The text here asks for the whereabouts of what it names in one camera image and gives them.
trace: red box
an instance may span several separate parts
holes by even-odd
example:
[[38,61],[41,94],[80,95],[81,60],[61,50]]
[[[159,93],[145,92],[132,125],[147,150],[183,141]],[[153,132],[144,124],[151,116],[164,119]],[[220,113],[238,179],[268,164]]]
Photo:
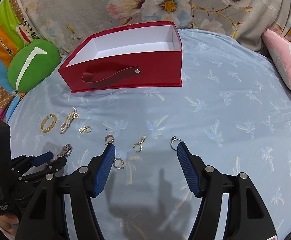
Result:
[[181,87],[182,43],[173,22],[96,33],[58,69],[71,93],[132,87]]

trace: red leather strap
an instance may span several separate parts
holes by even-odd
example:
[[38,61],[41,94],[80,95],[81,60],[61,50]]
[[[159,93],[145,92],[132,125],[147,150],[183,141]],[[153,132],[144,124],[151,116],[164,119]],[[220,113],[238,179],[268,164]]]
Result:
[[141,68],[139,67],[127,67],[113,74],[110,74],[106,78],[96,80],[96,71],[93,71],[91,68],[87,68],[82,75],[82,81],[91,88],[106,88],[112,86],[124,78],[141,75],[141,72]]

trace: green cushion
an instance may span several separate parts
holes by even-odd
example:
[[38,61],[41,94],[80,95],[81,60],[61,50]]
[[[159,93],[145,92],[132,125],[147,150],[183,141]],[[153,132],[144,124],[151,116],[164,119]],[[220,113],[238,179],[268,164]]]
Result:
[[59,51],[53,43],[36,39],[12,59],[7,78],[15,90],[26,93],[51,75],[60,62]]

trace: gold bracelet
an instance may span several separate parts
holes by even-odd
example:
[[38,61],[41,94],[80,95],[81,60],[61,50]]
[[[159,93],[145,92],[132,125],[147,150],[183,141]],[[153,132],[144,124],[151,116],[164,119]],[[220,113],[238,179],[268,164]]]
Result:
[[42,121],[42,123],[41,123],[41,131],[42,131],[42,132],[50,132],[50,131],[52,130],[52,128],[55,126],[55,124],[56,124],[56,116],[55,116],[54,114],[50,114],[50,117],[53,118],[53,121],[52,121],[52,123],[49,125],[49,127],[46,128],[46,129],[44,129],[43,127],[44,127],[45,123],[47,122],[47,120],[49,119],[49,117],[47,116],[47,117],[45,117],[45,118],[43,119],[43,121]]

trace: jewelry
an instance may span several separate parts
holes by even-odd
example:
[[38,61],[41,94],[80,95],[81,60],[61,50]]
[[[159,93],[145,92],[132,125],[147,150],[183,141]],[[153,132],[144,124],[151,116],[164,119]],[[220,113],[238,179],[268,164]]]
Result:
[[124,167],[118,167],[118,166],[116,166],[115,165],[115,162],[116,161],[121,161],[121,164],[124,165],[124,161],[121,158],[115,158],[114,161],[113,161],[113,167],[116,168],[117,170],[124,169]]
[[[145,141],[145,139],[146,139],[146,136],[145,136],[145,135],[142,135],[142,136],[141,136],[141,141],[138,142],[138,143],[135,143],[135,144],[133,145],[133,150],[135,150],[137,153],[141,152],[141,151],[142,151],[142,143]],[[136,149],[135,149],[135,147],[136,147],[137,145],[140,146],[140,149],[139,149],[139,150],[136,150]]]
[[173,137],[171,138],[171,140],[170,140],[170,147],[172,148],[172,150],[174,150],[174,151],[178,151],[178,150],[174,149],[173,146],[172,146],[172,143],[173,143],[174,141],[180,141],[180,142],[181,142],[182,140],[179,139],[179,138],[177,138],[176,136],[173,136]]
[[91,133],[91,131],[92,131],[91,126],[84,126],[83,128],[80,128],[79,129],[79,132],[80,133],[83,133],[83,132],[85,132],[85,133]]
[[67,128],[70,126],[70,123],[73,121],[73,119],[78,119],[79,114],[77,113],[77,109],[75,107],[71,107],[68,113],[67,118],[65,119],[65,122],[60,126],[60,133],[65,133]]
[[42,123],[41,123],[41,131],[42,131],[42,132],[50,132],[50,131],[52,130],[52,128],[55,126],[55,124],[56,124],[56,116],[55,116],[54,114],[50,114],[50,117],[53,118],[53,121],[52,121],[52,123],[49,125],[49,127],[46,128],[46,129],[44,129],[43,127],[44,127],[45,123],[47,122],[47,120],[49,119],[49,117],[47,116],[47,117],[45,117],[45,118],[43,119],[43,121],[42,121]]
[[54,161],[60,159],[61,157],[69,157],[72,152],[72,146],[70,144],[67,144],[64,146],[61,150],[61,152],[58,154],[58,156],[49,162],[49,164],[53,163]]
[[111,141],[105,143],[104,145],[108,144],[108,143],[113,143],[114,142],[114,136],[109,134],[104,138],[104,141],[106,142],[107,139],[112,138]]

